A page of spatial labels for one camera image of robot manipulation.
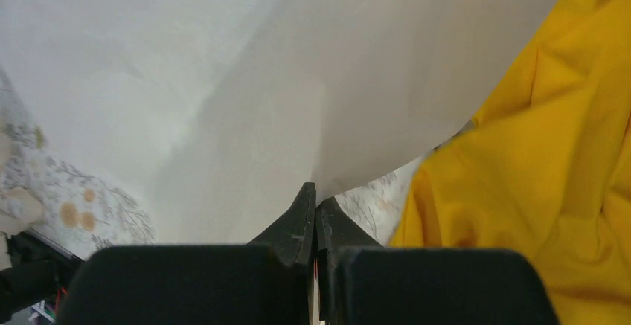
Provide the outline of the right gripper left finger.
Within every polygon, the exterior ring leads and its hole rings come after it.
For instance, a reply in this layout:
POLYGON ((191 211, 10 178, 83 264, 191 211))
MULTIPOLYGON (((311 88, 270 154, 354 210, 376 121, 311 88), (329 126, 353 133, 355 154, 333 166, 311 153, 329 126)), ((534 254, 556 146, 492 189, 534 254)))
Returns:
POLYGON ((285 266, 313 262, 316 185, 304 183, 289 209, 257 235, 249 245, 265 245, 285 266))

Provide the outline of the white wrapping paper sheet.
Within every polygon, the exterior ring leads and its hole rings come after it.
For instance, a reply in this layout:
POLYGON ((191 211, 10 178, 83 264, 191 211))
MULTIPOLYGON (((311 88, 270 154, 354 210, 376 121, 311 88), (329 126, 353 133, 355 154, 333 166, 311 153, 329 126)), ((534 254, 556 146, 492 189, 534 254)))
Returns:
POLYGON ((1 66, 158 242, 242 242, 455 135, 555 1, 1 0, 1 66))

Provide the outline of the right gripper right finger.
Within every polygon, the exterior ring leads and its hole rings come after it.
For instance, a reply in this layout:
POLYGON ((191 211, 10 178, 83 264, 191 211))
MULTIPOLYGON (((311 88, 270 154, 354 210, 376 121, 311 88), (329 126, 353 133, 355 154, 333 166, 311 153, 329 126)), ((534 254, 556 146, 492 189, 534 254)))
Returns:
POLYGON ((315 229, 319 265, 337 264, 342 249, 346 247, 381 247, 342 210, 334 197, 325 199, 317 207, 315 229))

